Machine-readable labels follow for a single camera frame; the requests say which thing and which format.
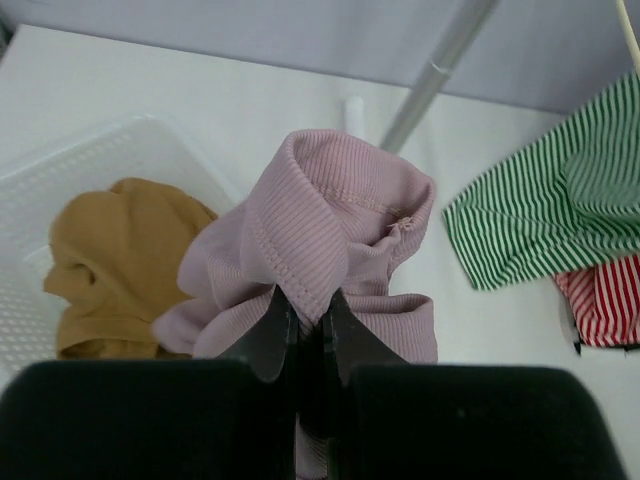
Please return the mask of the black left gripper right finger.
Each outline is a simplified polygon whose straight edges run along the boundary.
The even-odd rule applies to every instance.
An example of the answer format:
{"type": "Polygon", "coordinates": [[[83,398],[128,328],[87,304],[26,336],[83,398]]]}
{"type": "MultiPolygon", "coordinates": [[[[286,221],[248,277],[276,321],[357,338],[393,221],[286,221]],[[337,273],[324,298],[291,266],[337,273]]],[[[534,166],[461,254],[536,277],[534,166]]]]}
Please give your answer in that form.
{"type": "Polygon", "coordinates": [[[547,367],[411,365],[336,292],[321,320],[332,479],[622,479],[600,410],[547,367]]]}

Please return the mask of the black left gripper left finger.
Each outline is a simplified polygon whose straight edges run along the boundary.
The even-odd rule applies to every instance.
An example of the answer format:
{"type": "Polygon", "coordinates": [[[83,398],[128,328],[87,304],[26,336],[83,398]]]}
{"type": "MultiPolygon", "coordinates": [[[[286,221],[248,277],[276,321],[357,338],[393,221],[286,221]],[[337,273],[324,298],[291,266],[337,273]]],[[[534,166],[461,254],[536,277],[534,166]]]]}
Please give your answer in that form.
{"type": "Polygon", "coordinates": [[[214,360],[33,364],[1,397],[1,475],[291,479],[297,333],[275,291],[214,360]]]}

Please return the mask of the brown tank top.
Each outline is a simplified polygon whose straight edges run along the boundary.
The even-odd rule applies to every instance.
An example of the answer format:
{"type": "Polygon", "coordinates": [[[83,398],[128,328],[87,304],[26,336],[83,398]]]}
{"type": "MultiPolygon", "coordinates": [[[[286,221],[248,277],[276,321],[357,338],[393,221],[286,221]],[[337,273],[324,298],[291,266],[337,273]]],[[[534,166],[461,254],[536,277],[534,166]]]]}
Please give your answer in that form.
{"type": "Polygon", "coordinates": [[[53,265],[43,282],[67,303],[57,358],[173,358],[151,325],[187,300],[177,286],[181,260],[216,217],[182,190],[140,178],[72,199],[50,227],[53,265]]]}

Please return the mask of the pink tank top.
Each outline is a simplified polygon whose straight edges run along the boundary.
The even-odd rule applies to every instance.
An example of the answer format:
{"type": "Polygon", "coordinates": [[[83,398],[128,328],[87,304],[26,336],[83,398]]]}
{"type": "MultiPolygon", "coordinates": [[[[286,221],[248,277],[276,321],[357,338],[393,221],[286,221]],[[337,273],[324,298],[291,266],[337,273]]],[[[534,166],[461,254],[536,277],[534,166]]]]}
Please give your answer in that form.
{"type": "Polygon", "coordinates": [[[408,161],[335,130],[289,134],[248,197],[188,247],[186,300],[152,331],[167,350],[222,354],[280,288],[308,336],[342,292],[361,324],[411,363],[437,360],[432,300],[391,295],[393,272],[420,247],[435,184],[408,161]]]}

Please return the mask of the green striped tank top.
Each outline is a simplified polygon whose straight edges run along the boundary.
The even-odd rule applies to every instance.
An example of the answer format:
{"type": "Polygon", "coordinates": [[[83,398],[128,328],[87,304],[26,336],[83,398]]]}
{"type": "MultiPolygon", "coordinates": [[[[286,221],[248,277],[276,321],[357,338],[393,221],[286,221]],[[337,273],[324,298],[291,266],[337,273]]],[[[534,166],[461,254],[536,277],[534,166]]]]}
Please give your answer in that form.
{"type": "Polygon", "coordinates": [[[443,211],[473,289],[639,250],[639,78],[623,75],[472,181],[443,211]]]}

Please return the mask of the cream hanger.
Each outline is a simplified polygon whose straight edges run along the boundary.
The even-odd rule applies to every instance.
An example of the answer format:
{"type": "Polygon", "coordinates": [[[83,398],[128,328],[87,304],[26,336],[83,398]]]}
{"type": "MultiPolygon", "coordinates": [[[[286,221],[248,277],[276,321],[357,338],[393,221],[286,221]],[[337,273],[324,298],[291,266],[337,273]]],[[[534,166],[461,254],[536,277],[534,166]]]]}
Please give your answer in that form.
{"type": "Polygon", "coordinates": [[[621,29],[637,74],[640,74],[640,49],[633,25],[623,0],[616,0],[616,11],[621,29]]]}

